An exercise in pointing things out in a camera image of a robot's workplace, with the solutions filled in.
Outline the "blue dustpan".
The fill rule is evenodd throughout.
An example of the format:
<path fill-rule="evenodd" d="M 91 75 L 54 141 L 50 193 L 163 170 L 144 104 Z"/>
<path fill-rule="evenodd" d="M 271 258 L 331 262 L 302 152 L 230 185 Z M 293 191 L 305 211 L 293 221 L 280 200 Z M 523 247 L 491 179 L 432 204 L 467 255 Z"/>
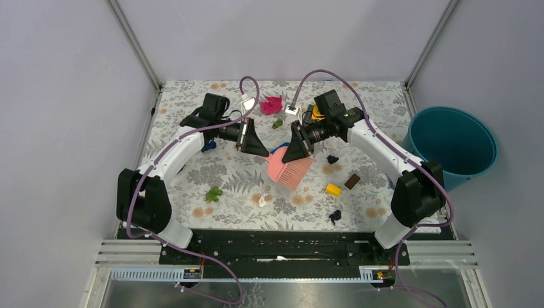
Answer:
<path fill-rule="evenodd" d="M 269 154 L 272 155 L 277 150 L 279 150 L 280 148 L 288 147 L 289 145 L 290 145 L 290 142 L 284 142 L 284 143 L 280 144 L 279 146 L 277 146 L 276 148 L 274 148 L 273 150 L 269 151 Z"/>

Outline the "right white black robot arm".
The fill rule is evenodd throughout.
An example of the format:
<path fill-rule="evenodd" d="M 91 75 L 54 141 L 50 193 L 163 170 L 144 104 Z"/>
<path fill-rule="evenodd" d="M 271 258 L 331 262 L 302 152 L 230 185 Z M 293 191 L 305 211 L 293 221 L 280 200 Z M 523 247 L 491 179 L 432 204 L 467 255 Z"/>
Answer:
<path fill-rule="evenodd" d="M 421 220 L 433 215 L 446 203 L 443 170 L 437 162 L 426 162 L 410 154 L 375 128 L 359 107 L 347 109 L 335 90 L 316 96 L 314 102 L 323 120 L 302 126 L 291 124 L 292 138 L 282 161 L 297 162 L 311 156 L 314 144 L 330 137 L 363 151 L 394 181 L 391 215 L 373 234 L 368 256 L 384 264 L 398 244 Z"/>

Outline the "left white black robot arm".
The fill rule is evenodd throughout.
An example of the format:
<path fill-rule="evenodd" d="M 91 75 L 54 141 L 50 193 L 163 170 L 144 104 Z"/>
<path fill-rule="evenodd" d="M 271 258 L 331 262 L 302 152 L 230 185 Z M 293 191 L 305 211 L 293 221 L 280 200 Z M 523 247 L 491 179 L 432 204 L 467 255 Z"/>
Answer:
<path fill-rule="evenodd" d="M 269 155 L 253 119 L 224 119 L 229 105 L 224 96 L 205 94 L 202 106 L 182 120 L 176 137 L 149 162 L 136 170 L 124 169 L 118 176 L 117 218 L 175 245 L 174 255 L 185 264 L 198 258 L 199 247 L 191 241 L 192 230 L 174 218 L 167 185 L 192 156 L 216 138 L 234 142 L 243 153 Z"/>

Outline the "pink hand broom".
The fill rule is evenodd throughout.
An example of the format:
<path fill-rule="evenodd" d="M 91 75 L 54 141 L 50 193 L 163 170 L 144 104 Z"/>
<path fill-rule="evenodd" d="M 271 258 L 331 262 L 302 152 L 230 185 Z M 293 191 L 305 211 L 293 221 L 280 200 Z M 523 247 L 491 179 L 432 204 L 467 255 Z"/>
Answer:
<path fill-rule="evenodd" d="M 286 149 L 287 147 L 280 148 L 274 154 L 265 158 L 268 162 L 266 170 L 268 177 L 270 177 L 272 181 L 295 191 L 309 171 L 313 160 L 308 157 L 284 164 L 282 162 L 282 157 L 284 156 Z"/>

